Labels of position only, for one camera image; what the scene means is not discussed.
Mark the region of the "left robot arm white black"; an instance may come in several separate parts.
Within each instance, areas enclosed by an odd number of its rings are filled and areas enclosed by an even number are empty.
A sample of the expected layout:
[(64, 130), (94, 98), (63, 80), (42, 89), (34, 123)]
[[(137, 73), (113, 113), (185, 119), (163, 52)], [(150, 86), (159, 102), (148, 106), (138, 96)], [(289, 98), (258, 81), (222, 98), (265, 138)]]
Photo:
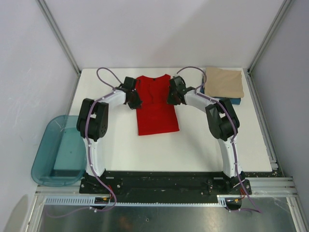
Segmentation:
[(97, 100), (85, 98), (82, 101), (76, 128), (86, 147), (86, 172), (95, 176), (89, 186), (96, 193), (102, 193), (107, 187), (106, 180), (100, 177), (106, 168), (99, 146), (108, 130), (109, 112), (123, 104), (132, 110), (141, 107), (142, 100), (136, 91), (136, 83), (137, 79), (126, 77), (111, 93)]

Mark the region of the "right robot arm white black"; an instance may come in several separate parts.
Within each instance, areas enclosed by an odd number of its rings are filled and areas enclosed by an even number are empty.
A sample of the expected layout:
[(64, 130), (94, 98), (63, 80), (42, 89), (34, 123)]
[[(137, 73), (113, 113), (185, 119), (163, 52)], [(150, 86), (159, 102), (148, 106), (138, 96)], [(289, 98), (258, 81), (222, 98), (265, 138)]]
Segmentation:
[(223, 173), (228, 178), (223, 181), (223, 189), (234, 194), (244, 178), (240, 176), (242, 169), (236, 145), (240, 122), (230, 99), (209, 97), (194, 87), (187, 87), (182, 77), (175, 76), (169, 80), (167, 103), (189, 105), (206, 114), (209, 130), (220, 146)]

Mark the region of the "red t-shirt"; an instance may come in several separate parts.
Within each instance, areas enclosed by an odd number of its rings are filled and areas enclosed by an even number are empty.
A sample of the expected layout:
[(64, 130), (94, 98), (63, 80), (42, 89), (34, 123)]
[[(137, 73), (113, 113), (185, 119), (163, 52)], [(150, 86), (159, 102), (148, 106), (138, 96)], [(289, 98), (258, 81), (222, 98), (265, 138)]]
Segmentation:
[(137, 78), (135, 89), (142, 101), (136, 110), (138, 135), (178, 132), (179, 124), (174, 106), (167, 104), (171, 76)]

